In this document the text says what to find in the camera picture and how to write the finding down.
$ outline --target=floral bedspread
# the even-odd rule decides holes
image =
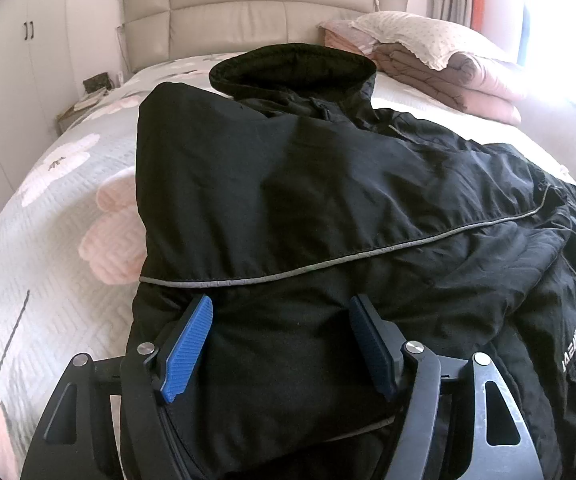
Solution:
[[[159,82],[210,88],[235,54],[153,66],[114,90],[47,151],[0,215],[0,476],[15,480],[73,355],[124,353],[146,256],[134,162],[138,105]],[[444,107],[378,76],[373,104],[410,111],[478,142],[510,142],[547,171],[564,168],[516,128]]]

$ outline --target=blue gripper pad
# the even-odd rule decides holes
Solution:
[[[164,402],[171,403],[188,386],[194,365],[212,326],[212,301],[196,296],[184,312],[158,354],[159,381]]]
[[[390,402],[403,374],[401,346],[406,339],[394,323],[384,321],[365,294],[352,298],[350,326],[375,389]]]

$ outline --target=jacket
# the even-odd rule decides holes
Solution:
[[[286,44],[213,67],[232,99],[152,91],[128,348],[160,344],[208,294],[206,346],[165,409],[191,476],[367,479],[396,409],[348,323],[365,292],[435,353],[489,354],[545,477],[562,478],[576,468],[576,187],[512,146],[374,110],[374,80],[365,57]]]

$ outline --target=bed headboard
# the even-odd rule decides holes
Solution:
[[[379,0],[406,10],[408,0]],[[376,10],[375,0],[124,0],[132,72],[201,54],[242,52],[277,43],[322,43],[318,25]]]

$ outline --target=ribbed blue pad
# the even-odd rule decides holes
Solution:
[[[390,402],[397,393],[392,356],[362,302],[356,296],[349,309],[350,326],[364,356],[375,389]]]
[[[211,325],[212,301],[208,296],[203,296],[166,358],[166,374],[161,378],[161,395],[167,403],[171,403],[186,390]]]

